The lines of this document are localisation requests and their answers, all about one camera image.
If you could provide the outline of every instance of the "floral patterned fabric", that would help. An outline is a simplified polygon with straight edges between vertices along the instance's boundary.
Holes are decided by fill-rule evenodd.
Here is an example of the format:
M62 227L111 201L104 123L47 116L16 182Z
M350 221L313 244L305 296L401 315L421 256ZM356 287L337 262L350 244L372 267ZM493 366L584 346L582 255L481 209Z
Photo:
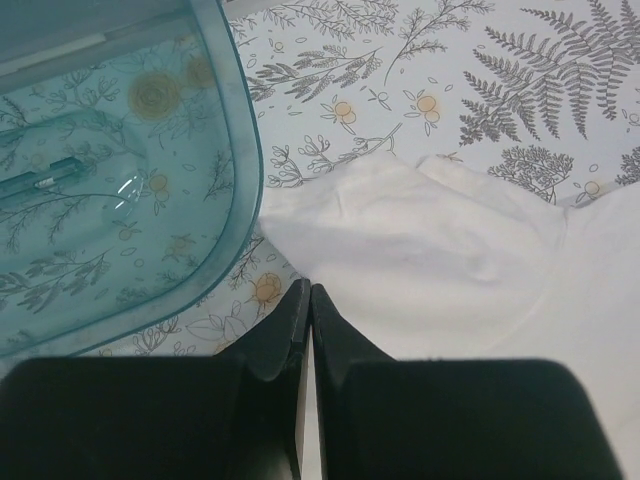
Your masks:
M300 0L231 27L269 187L376 150L464 162L558 205L640 179L637 0ZM94 353L218 352L294 278L256 230L206 299Z

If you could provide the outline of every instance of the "white fabric fold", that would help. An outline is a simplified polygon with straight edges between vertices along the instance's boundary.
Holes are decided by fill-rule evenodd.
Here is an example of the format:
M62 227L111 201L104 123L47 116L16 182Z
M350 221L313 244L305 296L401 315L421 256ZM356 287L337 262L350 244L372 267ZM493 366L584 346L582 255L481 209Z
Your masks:
M264 233L396 358L541 357L585 385L640 478L640 186L582 209L439 158L376 153L268 189Z

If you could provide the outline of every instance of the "plastic container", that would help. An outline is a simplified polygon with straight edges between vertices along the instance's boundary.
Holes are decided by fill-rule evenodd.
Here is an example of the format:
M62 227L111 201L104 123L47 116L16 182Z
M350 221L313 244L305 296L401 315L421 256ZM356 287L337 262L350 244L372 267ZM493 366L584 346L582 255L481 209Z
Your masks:
M81 353L194 304L262 193L213 0L0 6L0 358Z

